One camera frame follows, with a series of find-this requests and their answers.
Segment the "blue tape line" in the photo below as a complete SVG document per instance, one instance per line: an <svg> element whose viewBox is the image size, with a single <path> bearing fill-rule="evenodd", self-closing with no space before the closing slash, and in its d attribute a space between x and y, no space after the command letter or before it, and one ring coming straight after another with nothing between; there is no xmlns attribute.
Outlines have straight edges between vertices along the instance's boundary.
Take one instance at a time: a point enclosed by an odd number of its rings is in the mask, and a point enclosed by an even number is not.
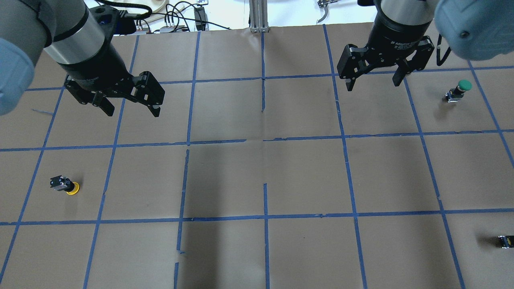
<svg viewBox="0 0 514 289"><path fill-rule="evenodd" d="M182 196L180 197L180 222L178 223L177 250L182 244L182 225L184 219L184 209L186 204L186 186L188 183L189 150L186 150L186 160L184 163L184 176L182 178Z"/></svg>
<svg viewBox="0 0 514 289"><path fill-rule="evenodd" d="M101 220L100 224L177 223L181 218Z"/></svg>
<svg viewBox="0 0 514 289"><path fill-rule="evenodd" d="M135 147L161 147L161 146L184 146L187 143L185 141L178 142L152 142L152 143L125 143L117 144L118 148L135 148Z"/></svg>
<svg viewBox="0 0 514 289"><path fill-rule="evenodd" d="M493 69L513 69L514 66L490 66L490 67L475 67L475 70L493 70ZM413 71L414 73L437 73L437 72L445 72L445 71L468 71L469 68L444 68L444 69L424 69L421 71ZM393 74L395 71L370 71L367 74ZM306 77L325 77L325 76L336 76L339 74L313 74L313 75L290 75L290 76L262 76L262 77L243 77L243 78L225 78L225 79L203 79L196 80L196 82L223 82L223 81L247 81L247 80L257 80L257 79L284 79L284 78L306 78ZM193 83L192 80L176 80L176 81L159 81L160 84L178 84L178 83ZM62 87L42 87L42 88L28 88L25 91L55 91L60 90Z"/></svg>
<svg viewBox="0 0 514 289"><path fill-rule="evenodd" d="M334 86L334 97L336 100L336 109L337 109L337 117L339 120L339 129L341 131L341 136L344 136L345 135L344 127L343 127L343 122L341 120L341 108L339 106L339 94L337 92L336 76L334 73L334 71L335 71L334 70L334 62L332 61L332 51L330 49L330 42L328 40L328 33L326 31L325 24L323 24L323 32L325 34L326 48L328 50L328 59L330 61L330 69L332 72L332 84ZM364 287L364 289L368 289L368 282L366 280L366 271L364 268L364 257L362 255L362 244L360 241L360 230L359 230L359 220L358 220L358 215L357 215L357 206L355 204L355 195L354 195L354 191L353 191L352 173L350 171L350 162L348 160L348 150L347 150L347 146L346 146L346 138L342 137L341 140L343 142L344 164L346 166L346 175L348 177L348 187L350 189L350 199L352 201L352 213L353 213L353 217L354 217L355 238L356 238L356 242L357 242L357 252L359 254L359 264L360 264L360 273L362 276L362 286Z"/></svg>
<svg viewBox="0 0 514 289"><path fill-rule="evenodd" d="M19 148L19 149L0 149L0 152L28 152L28 151L42 151L42 148Z"/></svg>
<svg viewBox="0 0 514 289"><path fill-rule="evenodd" d="M198 50L200 47L200 35L201 32L198 32L196 36L196 48L194 53L194 66L193 66L193 81L191 82L191 100L189 101L189 118L188 118L188 138L187 145L191 143L191 122L193 120L193 104L194 104L194 90L196 86L196 67L198 65Z"/></svg>
<svg viewBox="0 0 514 289"><path fill-rule="evenodd" d="M159 84L179 84L179 83L192 83L191 80L177 80L177 81L159 81Z"/></svg>
<svg viewBox="0 0 514 289"><path fill-rule="evenodd" d="M439 210L440 210L440 213L441 213L441 217L443 219L443 224L444 224L445 231L446 231L446 237L448 238L448 243L450 244L450 251L451 251L451 254L452 254L452 258L453 258L453 263L455 264L455 270L457 271L457 277L458 277L459 283L461 284L461 289L465 289L466 286L464 284L464 279L462 277L461 267L459 266L458 259L457 259L457 254L455 252L455 247L453 246L453 239L452 239L452 236L451 236L451 233L450 233L450 227L448 226L448 220L446 219L446 214L445 214L445 209L444 209L444 206L443 206L443 202L440 200L439 187L437 186L437 181L435 179L434 169L432 167L432 161L430 160L430 155L428 153L427 144L425 143L425 137L424 137L424 134L423 134L423 130L421 129L421 124L419 122L419 118L418 118L418 115L417 115L417 112L416 112L416 107L414 106L414 100L412 99L411 90L409 89L409 83L408 83L407 79L404 79L403 82L404 82L405 88L407 90L407 95L409 97L409 102L411 103L412 114L414 115L414 119L416 120L416 126L417 126L418 131L419 131L419 138L421 139L421 145L423 146L423 151L425 153L425 158L427 159L428 169L430 171L430 176L432 178L432 184L434 186L434 191L435 191L435 195L437 197L437 202L439 203Z"/></svg>
<svg viewBox="0 0 514 289"><path fill-rule="evenodd" d="M514 208L496 209L460 209L445 210L445 214L480 214L480 213L509 213ZM360 212L359 217L364 216L404 216L404 215L434 215L441 214L441 211L393 211L393 212ZM179 223L179 222L219 222L219 221L241 221L241 220L270 220L270 219L316 219L316 218L353 218L353 213L328 213L328 214L276 214L276 215L241 215L201 218L156 218L156 219L118 219L100 220L100 224L138 224L138 223ZM75 221L25 221L20 226L30 225L70 225L70 224L95 224L96 220L75 220ZM15 226L18 222L0 222L0 226Z"/></svg>
<svg viewBox="0 0 514 289"><path fill-rule="evenodd" d="M139 45L139 35L136 36L136 43L134 43L134 51L132 52L132 59L130 63L130 68L128 69L128 73L132 73L132 69L134 68L134 61L136 60L137 46Z"/></svg>
<svg viewBox="0 0 514 289"><path fill-rule="evenodd" d="M137 53L138 44L139 44L139 35L136 37L136 43L134 44L134 51L132 52L132 60L131 60L131 65L130 65L129 73L132 73L132 69L134 68L134 61L136 59L136 53ZM117 144L118 144L118 135L120 133L121 120L123 119L123 110L124 110L124 108L125 108L125 99L123 99L121 101L120 114L118 116L118 123L116 125L116 132L114 134L113 151L111 153L111 159L109 161L109 168L107 170L107 176L105 177L105 184L104 184L104 187L103 187L102 200L100 201L100 208L98 209L98 215L97 215L96 224L95 224L95 232L93 233L93 240L91 242L91 249L89 250L89 257L87 259L86 274L84 276L84 284L82 286L82 289L86 289L87 288L87 283L89 281L89 273L91 271L91 264L93 262L93 255L95 253L96 240L97 240L97 237L98 237L98 230L100 228L100 223L101 223L101 220L102 220L103 207L104 207L104 204L105 204L105 193L107 191L107 188L109 186L109 180L111 178L111 171L112 171L112 168L113 168L114 157L116 155L116 147L117 147Z"/></svg>
<svg viewBox="0 0 514 289"><path fill-rule="evenodd" d="M339 139L340 135L326 135L326 136L298 136L298 137L276 137L274 139L265 139L263 141L287 141L287 140L311 140L311 139Z"/></svg>
<svg viewBox="0 0 514 289"><path fill-rule="evenodd" d="M39 91L58 91L63 87L43 87L43 88L27 88L26 92L39 92Z"/></svg>
<svg viewBox="0 0 514 289"><path fill-rule="evenodd" d="M268 184L264 184L264 215L268 215Z"/></svg>
<svg viewBox="0 0 514 289"><path fill-rule="evenodd" d="M491 114L491 118L492 118L492 121L494 122L494 125L496 126L497 132L500 134L500 138L502 140L503 146L505 147L507 156L509 157L510 164L514 168L514 158L512 157L512 153L510 152L509 145L507 144L507 141L505 140L505 136L503 135L502 129L500 128L500 124L498 123L496 116L494 116L494 112L492 111L492 107L489 104L489 100L487 100L487 96L484 92L484 89L480 85L479 78L476 75L475 69L474 69L473 65L471 64L471 61L469 61L469 60L468 60L468 65L469 65L469 68L471 69L471 73L473 74L473 77L475 78L476 85L478 86L480 93L482 94L482 98L484 99L485 105L487 106L487 109L489 110L489 113Z"/></svg>
<svg viewBox="0 0 514 289"><path fill-rule="evenodd" d="M173 289L177 289L178 284L178 262L175 262L175 270L173 274Z"/></svg>
<svg viewBox="0 0 514 289"><path fill-rule="evenodd" d="M245 215L245 216L222 216L222 217L200 217L200 218L184 218L184 222L219 222L219 221L241 221L241 220L261 220L265 219L263 215Z"/></svg>
<svg viewBox="0 0 514 289"><path fill-rule="evenodd" d="M418 136L419 133L391 133L391 134L354 134L345 135L344 138L363 138L363 137L391 137L391 136Z"/></svg>
<svg viewBox="0 0 514 289"><path fill-rule="evenodd" d="M221 78L221 79L203 79L196 80L196 83L205 83L205 82L227 82L227 81L246 81L246 80L257 80L261 79L260 77L242 77L242 78Z"/></svg>
<svg viewBox="0 0 514 289"><path fill-rule="evenodd" d="M48 130L46 131L45 140L43 142L43 148L46 146L46 144L48 142L48 137L50 136L50 131L52 130L53 121L56 119L57 110L59 109L59 104L61 103L63 92L64 92L64 88L62 87L61 92L59 93L59 97L56 102L56 106L53 109L53 115L52 115L52 119L50 120L50 124L48 125ZM22 209L20 211L20 216L18 217L16 227L14 228L14 233L11 238L11 243L9 244L9 249L7 249L4 263L2 265L2 271L0 271L0 283L2 283L2 279L4 278L5 270L7 268L7 263L9 262L9 257L11 256L12 248L14 246L14 241L16 241L16 236L18 235L18 230L20 228L20 223L22 222L22 219L23 219L23 214L25 213L25 209L27 208L27 203L29 201L30 193L32 192L32 187L34 186L35 177L38 174L38 169L39 169L39 165L41 164L41 159L43 158L43 153L44 153L43 150L39 153L38 162L35 165L34 173L32 174L32 179L30 180L30 185L27 190L27 194L25 195L25 199L23 200L23 205L22 205Z"/></svg>
<svg viewBox="0 0 514 289"><path fill-rule="evenodd" d="M455 134L492 134L498 133L496 130L485 130L485 131L461 131L461 132L430 132L423 133L423 135L455 135Z"/></svg>
<svg viewBox="0 0 514 289"><path fill-rule="evenodd" d="M266 76L264 79L285 79L285 78L310 78L310 77L327 77L333 76L332 74L308 74L308 75L286 75L286 76Z"/></svg>
<svg viewBox="0 0 514 289"><path fill-rule="evenodd" d="M95 224L95 220L69 220L69 221L25 221L21 222L22 226L30 225L82 225L82 224Z"/></svg>
<svg viewBox="0 0 514 289"><path fill-rule="evenodd" d="M405 212L375 212L375 213L358 213L359 216L411 216L411 215L435 215L441 211L405 211Z"/></svg>
<svg viewBox="0 0 514 289"><path fill-rule="evenodd" d="M489 67L474 67L474 70L493 70L493 69L513 69L514 66L489 66Z"/></svg>
<svg viewBox="0 0 514 289"><path fill-rule="evenodd" d="M213 143L235 143L235 142L246 142L246 139L224 139L224 140L200 140L192 141L191 145L210 145Z"/></svg>
<svg viewBox="0 0 514 289"><path fill-rule="evenodd" d="M464 209L464 210L447 210L446 214L471 214L471 213L509 213L514 212L514 208L499 209Z"/></svg>
<svg viewBox="0 0 514 289"><path fill-rule="evenodd" d="M261 70L262 70L262 110L261 112L264 111L264 109L266 108L266 84L265 84L265 77L266 77L266 73L265 73L265 64L264 64L264 33L261 33Z"/></svg>
<svg viewBox="0 0 514 289"><path fill-rule="evenodd" d="M268 215L268 184L264 184L264 215ZM270 288L269 278L269 227L268 219L264 219L264 258L266 267L266 289Z"/></svg>
<svg viewBox="0 0 514 289"><path fill-rule="evenodd" d="M502 130L504 133L514 133L514 130ZM456 134L492 134L498 133L498 130L484 130L484 131L461 131L461 132L424 132L423 135L456 135ZM358 134L358 135L345 135L344 138L366 138L366 137L395 137L395 136L419 136L419 133L388 133L388 134ZM299 137L276 137L274 139L264 139L263 141L289 141L289 140L311 140L311 139L339 139L339 135L328 136L299 136ZM233 143L233 142L246 142L246 139L224 139L224 140L200 140L192 141L190 145L208 145L211 143ZM124 143L117 144L117 148L133 148L133 147L155 147L155 146L185 146L187 142L148 142L148 143ZM54 151L54 150L83 150L83 149L107 149L112 148L112 144L99 144L92 146L68 146L68 147L45 147L45 148L15 148L15 149L0 149L0 152L25 152L25 151Z"/></svg>

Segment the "grid square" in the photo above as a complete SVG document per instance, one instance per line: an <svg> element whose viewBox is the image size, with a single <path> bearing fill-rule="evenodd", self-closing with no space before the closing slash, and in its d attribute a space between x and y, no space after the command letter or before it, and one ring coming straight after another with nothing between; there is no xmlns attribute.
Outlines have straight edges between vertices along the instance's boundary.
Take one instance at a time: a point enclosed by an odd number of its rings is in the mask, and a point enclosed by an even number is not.
<svg viewBox="0 0 514 289"><path fill-rule="evenodd" d="M185 159L185 146L118 148L102 218L178 218Z"/></svg>
<svg viewBox="0 0 514 289"><path fill-rule="evenodd" d="M94 225L21 226L2 289L81 288Z"/></svg>
<svg viewBox="0 0 514 289"><path fill-rule="evenodd" d="M266 76L331 73L323 27L273 27L264 34L264 62Z"/></svg>
<svg viewBox="0 0 514 289"><path fill-rule="evenodd" d="M264 144L270 214L352 212L340 139Z"/></svg>
<svg viewBox="0 0 514 289"><path fill-rule="evenodd" d="M50 55L42 52L29 88L61 87L65 77L66 71Z"/></svg>
<svg viewBox="0 0 514 289"><path fill-rule="evenodd" d="M473 88L458 103L442 98L461 79L471 81ZM424 132L494 130L494 122L470 71L413 73L409 89Z"/></svg>
<svg viewBox="0 0 514 289"><path fill-rule="evenodd" d="M159 117L146 106L126 102L118 143L186 141L191 84L163 84L166 94Z"/></svg>
<svg viewBox="0 0 514 289"><path fill-rule="evenodd" d="M206 31L198 47L197 79L261 77L261 34L250 29Z"/></svg>
<svg viewBox="0 0 514 289"><path fill-rule="evenodd" d="M514 69L477 70L476 75L500 127L505 130L514 129L514 98L511 97Z"/></svg>
<svg viewBox="0 0 514 289"><path fill-rule="evenodd" d="M45 151L23 221L96 220L111 149ZM50 188L50 178L69 177L80 185L73 196Z"/></svg>
<svg viewBox="0 0 514 289"><path fill-rule="evenodd" d="M178 223L102 224L87 288L172 288Z"/></svg>
<svg viewBox="0 0 514 289"><path fill-rule="evenodd" d="M346 140L361 212L439 210L418 136Z"/></svg>
<svg viewBox="0 0 514 289"><path fill-rule="evenodd" d="M359 218L369 288L460 288L440 215Z"/></svg>
<svg viewBox="0 0 514 289"><path fill-rule="evenodd" d="M0 166L0 184L2 184L0 222L18 221L40 153L39 151L0 153L0 164L2 164Z"/></svg>
<svg viewBox="0 0 514 289"><path fill-rule="evenodd" d="M52 116L32 109L53 114L60 92L25 92L17 107L0 118L0 148L41 147L45 142Z"/></svg>
<svg viewBox="0 0 514 289"><path fill-rule="evenodd" d="M260 80L197 83L191 141L262 140Z"/></svg>
<svg viewBox="0 0 514 289"><path fill-rule="evenodd" d="M186 222L178 286L265 287L264 221Z"/></svg>
<svg viewBox="0 0 514 289"><path fill-rule="evenodd" d="M0 260L4 260L11 245L15 226L0 226Z"/></svg>
<svg viewBox="0 0 514 289"><path fill-rule="evenodd" d="M150 71L157 81L193 79L197 33L140 35L133 74Z"/></svg>
<svg viewBox="0 0 514 289"><path fill-rule="evenodd" d="M53 122L48 147L112 145L121 110L121 99L110 99L116 110L109 117L98 107L80 104L63 93Z"/></svg>
<svg viewBox="0 0 514 289"><path fill-rule="evenodd" d="M498 235L514 231L514 213L448 214L466 288L513 288L514 252L498 248Z"/></svg>
<svg viewBox="0 0 514 289"><path fill-rule="evenodd" d="M391 77L363 75L351 92L346 90L343 80L337 81L346 135L417 132L405 84L395 87Z"/></svg>
<svg viewBox="0 0 514 289"><path fill-rule="evenodd" d="M510 152L514 152L514 132L513 133L504 133L503 136L507 141L507 145L509 146Z"/></svg>
<svg viewBox="0 0 514 289"><path fill-rule="evenodd" d="M331 77L266 80L264 138L341 135Z"/></svg>
<svg viewBox="0 0 514 289"><path fill-rule="evenodd" d="M263 214L262 141L191 147L186 217Z"/></svg>
<svg viewBox="0 0 514 289"><path fill-rule="evenodd" d="M514 168L498 134L425 140L445 209L514 207Z"/></svg>
<svg viewBox="0 0 514 289"><path fill-rule="evenodd" d="M270 287L362 288L353 221L269 220Z"/></svg>

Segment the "blue tape grid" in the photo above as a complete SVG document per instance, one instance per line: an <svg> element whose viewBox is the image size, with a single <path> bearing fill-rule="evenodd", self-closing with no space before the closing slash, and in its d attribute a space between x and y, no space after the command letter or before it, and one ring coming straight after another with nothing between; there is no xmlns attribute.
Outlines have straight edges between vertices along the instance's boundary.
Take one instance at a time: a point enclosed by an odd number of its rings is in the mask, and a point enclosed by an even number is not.
<svg viewBox="0 0 514 289"><path fill-rule="evenodd" d="M57 99L57 103L55 108L53 109L52 119L50 120L50 125L48 126L48 130L46 131L45 141L43 142L43 148L46 147L46 143L48 142L48 137L50 136L50 131L52 130L53 121L56 119L57 109L59 108L59 103L61 103L61 98L63 96L64 88L61 88L61 92L59 93L59 98ZM18 221L16 222L16 227L14 228L14 233L11 238L11 243L9 244L9 249L7 250L7 254L4 259L4 263L2 265L2 271L0 271L0 284L4 278L5 270L7 268L7 263L9 262L9 257L11 256L12 248L14 246L14 241L16 241L16 236L18 234L18 230L20 228L20 224L23 219L23 214L25 213L25 209L27 208L27 203L29 201L30 193L32 191L32 186L34 185L35 177L38 174L38 168L41 163L41 159L43 158L44 150L41 150L39 153L38 162L34 168L34 173L32 174L32 179L30 180L30 185L27 190L27 194L25 195L25 199L23 201L23 206L20 212L20 216L18 217Z"/></svg>
<svg viewBox="0 0 514 289"><path fill-rule="evenodd" d="M130 64L130 69L128 72L131 74L132 69L134 68L134 60L136 59L136 52L137 52L137 46L139 44L139 35L136 37L136 43L134 44L134 51L132 53L132 60ZM95 223L95 232L93 233L93 240L91 242L91 250L89 251L89 258L87 260L87 267L86 267L86 274L84 277L84 284L82 286L83 289L87 288L87 283L89 281L89 272L91 271L91 263L93 262L93 254L95 253L95 246L96 246L96 240L98 237L98 230L100 228L100 221L102 220L102 212L103 212L103 206L105 204L105 193L107 191L107 188L109 187L109 180L111 178L111 171L113 168L113 162L114 162L114 156L116 155L116 147L118 144L118 136L120 133L120 127L121 127L121 120L123 118L123 110L125 108L125 99L121 101L121 108L120 108L120 115L118 116L118 124L116 125L116 133L114 135L114 142L113 142L113 152L111 154L111 159L109 161L109 168L107 170L107 176L105 177L105 185L103 187L103 193L102 193L102 201L100 202L100 208L98 209L98 216Z"/></svg>
<svg viewBox="0 0 514 289"><path fill-rule="evenodd" d="M332 61L332 51L330 48L330 42L328 40L328 33L326 31L326 26L323 24L323 33L325 34L326 47L328 50L328 59L330 61L330 69L332 72L332 84L334 85L334 96L336 100L336 109L337 109L337 118L339 121L339 129L341 131L341 135L345 135L343 122L341 120L341 108L339 106L339 94L337 92L337 83L336 76L334 73L334 62ZM368 282L366 280L366 271L364 268L364 257L362 255L362 244L360 242L360 231L359 231L359 215L357 213L357 205L355 204L355 195L353 191L353 182L352 182L352 173L350 170L350 161L348 159L348 150L346 146L346 138L342 137L343 142L343 154L344 154L344 164L346 166L346 176L348 178L348 186L350 188L350 199L352 201L352 213L354 217L354 226L355 226L355 238L357 241L357 253L359 255L359 264L360 264L360 273L362 276L362 286L364 289L368 289Z"/></svg>
<svg viewBox="0 0 514 289"><path fill-rule="evenodd" d="M443 204L441 201L439 201L439 211L398 211L398 212L358 212L356 205L355 205L355 196L353 193L353 183L352 183L352 175L350 170L350 164L348 162L348 154L346 149L346 139L348 138L363 138L363 137L397 137L397 136L419 136L425 156L427 159L427 164L429 166L429 170L432 176L432 181L434 185L434 189L436 192L436 196L439 197L439 191L437 188L437 182L435 179L435 175L433 172L433 168L430 162L430 156L428 154L428 150L426 148L424 136L427 135L453 135L453 134L489 134L489 133L498 133L501 137L502 143L505 147L505 150L507 152L507 155L509 157L510 162L512 163L512 166L514 167L514 160L512 157L512 153L508 147L508 144L505 140L504 133L514 133L514 129L501 129L500 125L492 111L492 108L489 104L489 101L486 97L486 94L480 85L479 79L476 75L476 70L491 70L491 69L514 69L514 66L498 66L498 67L473 67L471 62L468 62L469 68L450 68L450 69L425 69L423 71L416 71L415 73L436 73L441 71L471 71L473 74L473 77L475 78L475 81L478 85L478 88L482 94L482 97L486 103L486 106L489 110L489 113L494 121L494 124L496 126L496 130L486 130L486 131L464 131L464 132L423 132L419 123L419 119L417 117L417 113L415 110L414 102L412 100L412 96L410 94L410 89L408 85L408 81L405 81L406 90L409 96L409 100L411 102L411 107L413 110L414 118L416 120L416 125L418 127L417 133L395 133L395 134L377 134L377 135L345 135L344 134L344 128L341 121L341 110L339 107L339 97L337 92L337 86L336 86L336 77L338 74L334 70L334 63L332 60L332 54L331 54L331 48L330 43L328 40L328 33L326 30L326 26L323 25L325 40L327 44L327 50L329 55L329 60L331 64L331 73L330 74L316 74L316 75L290 75L290 76L266 76L265 75L265 63L264 63L264 34L261 35L261 57L262 57L262 76L261 77L254 77L254 78L231 78L231 79L210 79L210 80L196 80L196 68L197 68L197 60L198 60L198 48L199 48L199 41L200 41L200 33L197 35L196 39L196 51L195 51L195 61L194 61L194 68L193 68L193 79L191 81L167 81L167 82L161 82L161 84L175 84L175 83L191 83L192 84L192 90L191 90L191 100L190 100L190 111L189 111L189 119L188 119L188 137L186 142L175 142L175 143L132 143L132 144L117 144L118 140L118 134L119 129L121 126L121 120L122 120L122 114L123 114L123 108L125 101L122 101L121 109L120 109L120 115L118 118L118 124L116 129L116 135L115 140L113 144L105 144L105 145L97 145L97 146L69 146L69 147L47 147L47 141L48 137L50 135L50 131L53 126L53 122L57 113L57 110L59 108L59 103L62 98L62 94L64 91L63 87L45 87L45 88L30 88L27 89L27 91L58 91L60 90L59 98L57 100L56 106L54 108L54 114L50 121L47 134L45 137L45 141L42 145L42 147L38 148L13 148L13 149L0 149L0 152L9 152L9 151L40 151L40 155L38 158L38 161L36 163L34 173L32 175L32 179L29 185L29 188L27 190L26 197L24 199L24 203L20 212L20 216L16 222L0 222L0 226L15 226L14 233L11 239L11 243L9 245L8 252L6 254L4 263L2 265L2 271L0 272L0 283L2 282L9 257L12 252L12 248L14 246L14 242L16 239L17 232L19 230L20 226L30 226L30 225L67 225L67 224L95 224L95 233L93 237L93 241L91 243L91 250L88 258L88 265L86 270L86 275L84 278L84 285L83 288L87 288L87 282L89 278L89 272L90 272L90 266L93 259L96 239L98 236L98 229L100 224L128 224L128 223L161 223L161 222L177 222L179 226L179 230L177 232L177 250L180 250L181 246L181 228L184 222L217 222L217 221L235 221L235 220L264 220L265 222L265 266L266 266L266 288L270 288L270 272L269 272L269 230L268 230L268 220L270 219L303 219L303 218L354 218L354 224L355 224L355 231L356 231L356 242L358 247L358 254L359 254L359 261L360 261L360 267L361 267L361 275L362 275L362 282L364 288L367 288L367 282L365 277L365 270L364 270L364 261L362 257L362 247L360 244L360 234L359 234L359 227L358 227L358 217L360 216L401 216L401 215L432 215L432 214L440 214L443 217L443 222L445 226L445 230L448 237L448 242L450 244L452 257L455 263L455 268L457 270L457 275L461 284L461 288L465 288L465 284L462 278L462 274L460 272L460 268L458 265L458 259L455 253L455 249L453 246L453 242L451 239L451 234L449 230L449 226L446 220L447 214L467 214L467 213L501 213L501 212L514 212L514 208L497 208L497 209L464 209L464 210L445 210L443 207ZM134 66L134 59L136 56L137 46L139 42L139 36L136 38L136 44L134 47L134 52L132 56L132 62L130 66L130 72L132 72L133 66ZM393 74L394 71L372 71L369 74ZM162 218L162 219L129 219L129 220L102 220L101 214L103 210L103 205L105 201L105 192L108 188L108 182L109 177L111 174L112 165L114 162L114 156L116 152L117 147L146 147L146 146L191 146L191 145L203 145L203 144L210 144L210 143L235 143L235 142L245 142L245 139L232 139L232 140L215 140L215 141L191 141L191 121L192 121L192 113L193 113L193 104L194 104L194 88L196 83L205 83L205 82L225 82L225 81L246 81L246 80L262 80L262 110L265 109L265 80L267 79L290 79L290 78L312 78L312 77L332 77L333 85L334 85L334 95L336 100L336 108L338 113L338 120L339 120L339 126L341 130L341 135L338 136L313 136L313 137L285 137L285 138L275 138L270 140L264 140L264 141L290 141L290 140L310 140L310 139L341 139L343 144L343 152L344 152L344 159L345 159L345 165L346 165L346 172L348 177L348 185L350 187L350 194L351 194L351 200L352 200L352 212L348 213L328 213L328 214L276 214L276 215L269 215L268 214L268 196L267 196L267 184L264 184L264 214L263 215L244 215L244 216L226 216L226 217L216 217L216 218L184 218L183 217L183 209L185 204L185 193L186 193L186 184L187 184L187 170L188 170L188 161L189 161L189 150L186 151L186 160L185 160L185 169L184 169L184 177L183 177L183 187L182 187L182 199L181 199L181 206L180 206L180 217L179 218ZM41 159L43 157L43 153L46 150L71 150L71 149L102 149L102 148L111 148L113 150L111 159L109 162L109 168L107 171L107 176L105 180L104 185L104 192L102 195L102 201L100 204L98 217L96 220L76 220L76 221L22 221L23 214L25 212L25 208L28 203L28 199L30 197L30 192L32 190L32 186L35 180L35 177L38 172L39 165L41 163ZM179 262L175 263L174 268L174 288L177 288L177 280L178 280L178 270L179 270Z"/></svg>
<svg viewBox="0 0 514 289"><path fill-rule="evenodd" d="M414 114L414 119L416 120L416 126L419 132L419 138L421 139L421 145L423 146L423 151L425 152L425 158L427 159L428 169L430 171L430 176L432 177L432 184L434 186L435 195L437 197L437 202L439 203L439 212L441 213L441 217L443 218L443 224L446 231L446 237L448 238L448 243L450 244L450 251L453 258L453 263L455 264L455 270L457 271L458 281L461 284L461 289L465 289L466 286L464 284L464 279L462 278L461 267L459 266L457 253L455 252L455 247L453 246L453 240L450 233L450 227L448 226L448 220L446 219L446 212L443 206L443 201L440 199L439 187L437 186L437 181L435 179L434 169L432 167L432 162L430 160L430 155L428 153L427 144L425 143L424 133L421 129L421 124L419 123L418 115L416 112L416 107L414 106L414 100L412 99L411 91L409 89L409 83L407 79L404 79L405 88L407 90L407 95L409 96L409 101L411 103L412 113Z"/></svg>

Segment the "black cable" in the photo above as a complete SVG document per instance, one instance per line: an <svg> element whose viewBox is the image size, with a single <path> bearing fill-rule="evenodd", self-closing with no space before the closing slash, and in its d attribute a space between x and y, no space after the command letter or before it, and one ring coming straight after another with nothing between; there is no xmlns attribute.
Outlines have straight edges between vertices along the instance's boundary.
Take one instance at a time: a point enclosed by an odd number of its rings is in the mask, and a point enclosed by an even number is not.
<svg viewBox="0 0 514 289"><path fill-rule="evenodd" d="M181 19L184 19L184 20L192 20L192 21L197 21L197 22L201 22L201 23L212 24L214 26L221 27L223 29L231 30L230 27L221 26L220 24L216 24L216 23L213 23L213 22L210 22L210 21L196 20L196 19L184 18L184 17L178 17L178 16L175 16L175 17L181 18Z"/></svg>
<svg viewBox="0 0 514 289"><path fill-rule="evenodd" d="M171 5L171 4L166 4L166 7L168 7L168 5L170 5L171 7L173 7L172 12L173 12L173 11L175 11L175 10L177 10L177 11L178 11L178 13L180 13L180 15L182 16L182 19L184 19L184 22L186 23L186 27L188 28L188 30L189 30L189 31L191 31L191 29L189 29L188 22L187 22L187 21L185 21L185 20L186 20L186 18L184 18L184 15L182 14L182 11L180 11L176 6L173 6L173 5Z"/></svg>
<svg viewBox="0 0 514 289"><path fill-rule="evenodd" d="M152 30L151 30L150 25L148 24L148 22L146 22L145 19L141 19L141 20L139 20L139 24L141 24L141 21L143 21L148 26L148 33L152 34Z"/></svg>
<svg viewBox="0 0 514 289"><path fill-rule="evenodd" d="M168 15L166 13L152 13L152 14L156 14L156 15ZM224 28L224 29L227 29L227 30L231 30L230 27L225 27L225 26L221 26L219 24L216 24L216 23L213 23L213 22L210 22L210 21L202 21L202 20L196 20L196 19L191 19L191 18L184 18L184 17L180 17L180 16L177 16L177 15L174 15L174 17L177 17L178 19L184 19L184 20L191 20L191 21L198 21L198 22L202 22L202 23L208 23L208 24L212 24L212 25L215 25L215 26L218 26L218 27L221 27L221 28Z"/></svg>
<svg viewBox="0 0 514 289"><path fill-rule="evenodd" d="M443 59L441 59L440 45L441 45L442 41L443 41L443 36L441 34L439 34L439 38L437 38L437 48L436 48L436 52L435 52L437 54L437 58L435 59L435 61L438 66L441 66L446 61L446 59L448 58L448 56L450 55L450 52L451 52L451 47L448 47L448 49L445 52L445 55L443 56Z"/></svg>
<svg viewBox="0 0 514 289"><path fill-rule="evenodd" d="M134 20L146 19L146 18L150 17L150 15L152 15L152 12L153 12L153 10L149 6L143 5L143 4L117 3L117 2L107 1L107 0L97 0L96 2L100 2L100 3L106 4L109 6L113 6L113 7L138 8L138 9L147 10L147 12L145 12L143 14L138 14L138 15L132 16L132 17L126 16L126 18L132 18Z"/></svg>

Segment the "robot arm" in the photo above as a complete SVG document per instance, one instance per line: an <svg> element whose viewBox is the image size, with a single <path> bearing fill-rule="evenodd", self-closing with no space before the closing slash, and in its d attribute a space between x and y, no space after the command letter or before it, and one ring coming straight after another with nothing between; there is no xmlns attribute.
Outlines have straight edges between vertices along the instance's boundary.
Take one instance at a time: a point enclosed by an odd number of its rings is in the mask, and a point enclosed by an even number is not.
<svg viewBox="0 0 514 289"><path fill-rule="evenodd" d="M434 51L430 37L424 36L434 12L440 34L463 59L487 60L514 50L512 0L359 0L358 4L375 5L377 16L366 46L346 45L337 65L348 91L359 76L375 68L398 65L395 86L412 71L423 70Z"/></svg>
<svg viewBox="0 0 514 289"><path fill-rule="evenodd" d="M107 97L125 98L158 117L164 90L149 71L132 76L111 44L124 12L105 5L88 9L82 0L3 0L0 115L14 109L44 49L68 73L64 85L80 104L112 116ZM135 31L133 20L125 23Z"/></svg>

